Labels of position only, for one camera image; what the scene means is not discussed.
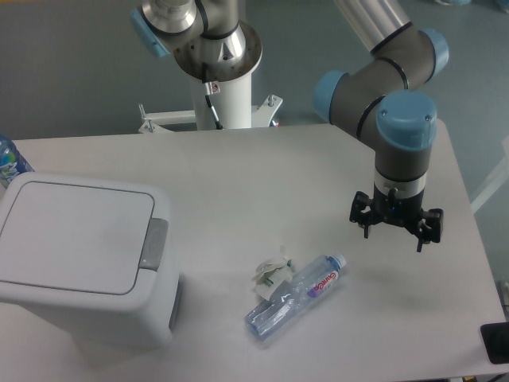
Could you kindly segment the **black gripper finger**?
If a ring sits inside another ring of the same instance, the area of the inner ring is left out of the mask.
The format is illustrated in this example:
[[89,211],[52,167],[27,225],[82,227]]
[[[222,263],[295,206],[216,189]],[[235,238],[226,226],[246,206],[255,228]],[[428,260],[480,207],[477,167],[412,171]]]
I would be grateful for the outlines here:
[[417,252],[430,243],[440,243],[443,232],[444,211],[442,209],[421,209],[417,220],[410,226],[410,233],[418,239]]
[[351,206],[349,220],[363,229],[363,237],[369,238],[371,226],[379,223],[379,214],[375,209],[375,200],[366,193],[357,191]]

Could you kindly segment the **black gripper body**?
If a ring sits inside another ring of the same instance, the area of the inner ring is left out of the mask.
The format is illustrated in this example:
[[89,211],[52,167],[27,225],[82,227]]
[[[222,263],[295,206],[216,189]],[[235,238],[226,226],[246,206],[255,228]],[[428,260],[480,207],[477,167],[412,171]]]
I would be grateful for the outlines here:
[[424,191],[409,198],[389,198],[374,188],[373,217],[374,224],[385,223],[401,228],[416,228],[422,218],[422,200]]

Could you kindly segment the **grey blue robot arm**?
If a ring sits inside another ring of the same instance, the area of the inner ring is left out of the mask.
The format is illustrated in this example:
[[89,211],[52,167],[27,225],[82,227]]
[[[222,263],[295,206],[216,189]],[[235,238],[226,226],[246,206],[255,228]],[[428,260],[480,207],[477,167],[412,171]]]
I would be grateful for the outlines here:
[[[416,29],[396,1],[337,5],[373,58],[355,74],[326,73],[313,92],[323,120],[375,152],[374,191],[354,196],[349,219],[364,231],[384,223],[405,228],[419,245],[437,243],[444,213],[422,207],[437,109],[418,89],[446,66],[447,42]],[[262,58],[236,1],[144,1],[130,20],[153,55],[173,55],[192,79],[199,129],[254,126],[250,91],[229,90],[249,83]]]

